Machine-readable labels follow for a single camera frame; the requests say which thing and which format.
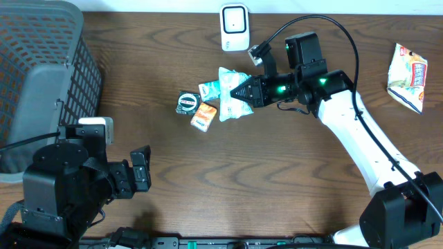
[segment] white packet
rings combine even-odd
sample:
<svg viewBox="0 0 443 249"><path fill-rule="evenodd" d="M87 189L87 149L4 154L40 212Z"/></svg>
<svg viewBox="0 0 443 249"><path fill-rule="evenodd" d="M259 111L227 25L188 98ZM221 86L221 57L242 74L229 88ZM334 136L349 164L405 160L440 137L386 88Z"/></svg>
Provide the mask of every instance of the white packet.
<svg viewBox="0 0 443 249"><path fill-rule="evenodd" d="M250 75L245 73L230 71L222 67L219 68L221 122L229 118L240 118L253 113L248 103L230 97L230 91L248 78L250 78Z"/></svg>
<svg viewBox="0 0 443 249"><path fill-rule="evenodd" d="M428 61L420 55L395 45L388 73L388 93L405 107L422 114Z"/></svg>

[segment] orange packet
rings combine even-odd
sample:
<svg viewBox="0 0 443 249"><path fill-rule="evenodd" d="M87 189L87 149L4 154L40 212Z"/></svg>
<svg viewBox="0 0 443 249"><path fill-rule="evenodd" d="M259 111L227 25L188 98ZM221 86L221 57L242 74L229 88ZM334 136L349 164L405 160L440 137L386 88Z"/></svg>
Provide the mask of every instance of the orange packet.
<svg viewBox="0 0 443 249"><path fill-rule="evenodd" d="M207 132L216 113L216 108L205 103L201 103L199 109L191 119L191 125L200 131Z"/></svg>

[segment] white device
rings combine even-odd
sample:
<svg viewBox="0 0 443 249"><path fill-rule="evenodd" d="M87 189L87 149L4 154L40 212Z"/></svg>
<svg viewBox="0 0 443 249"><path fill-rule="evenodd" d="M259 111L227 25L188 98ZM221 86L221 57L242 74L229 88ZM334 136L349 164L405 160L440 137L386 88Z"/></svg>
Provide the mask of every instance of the white device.
<svg viewBox="0 0 443 249"><path fill-rule="evenodd" d="M85 117L78 120L79 125L104 125L106 145L114 143L114 121L109 117Z"/></svg>
<svg viewBox="0 0 443 249"><path fill-rule="evenodd" d="M249 47L248 9L243 4L226 4L220 10L221 48L224 51Z"/></svg>

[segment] wire mesh basket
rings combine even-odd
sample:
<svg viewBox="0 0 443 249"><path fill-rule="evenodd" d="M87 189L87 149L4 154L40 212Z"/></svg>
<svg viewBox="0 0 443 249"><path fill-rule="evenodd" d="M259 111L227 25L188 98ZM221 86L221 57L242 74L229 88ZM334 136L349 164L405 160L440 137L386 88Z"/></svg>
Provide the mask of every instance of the wire mesh basket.
<svg viewBox="0 0 443 249"><path fill-rule="evenodd" d="M82 29L71 3L0 0L0 146L96 115L102 78ZM54 142L3 152L0 182L20 182L33 154Z"/></svg>

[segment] wood grain surface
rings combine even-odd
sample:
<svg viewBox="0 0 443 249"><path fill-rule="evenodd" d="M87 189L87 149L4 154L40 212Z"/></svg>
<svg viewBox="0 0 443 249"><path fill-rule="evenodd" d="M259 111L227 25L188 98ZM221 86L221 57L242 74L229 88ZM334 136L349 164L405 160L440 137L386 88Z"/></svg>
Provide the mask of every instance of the wood grain surface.
<svg viewBox="0 0 443 249"><path fill-rule="evenodd" d="M251 45L296 15L250 15ZM443 169L443 17L332 15L353 36L361 60L359 92L391 141L424 173ZM275 105L208 133L175 113L179 91L217 79L220 66L262 73L246 52L226 53L214 14L85 13L84 38L105 74L100 115L114 119L110 161L152 148L152 188L105 207L88 230L102 237L121 226L183 237L291 237L328 234L355 224L370 197L334 134L313 116ZM328 69L354 77L345 35L323 20L297 23L271 43L278 70L289 72L284 38L317 32ZM398 42L428 60L424 115L386 93ZM21 185L0 185L0 213L22 199ZM413 248L441 248L443 235Z"/></svg>

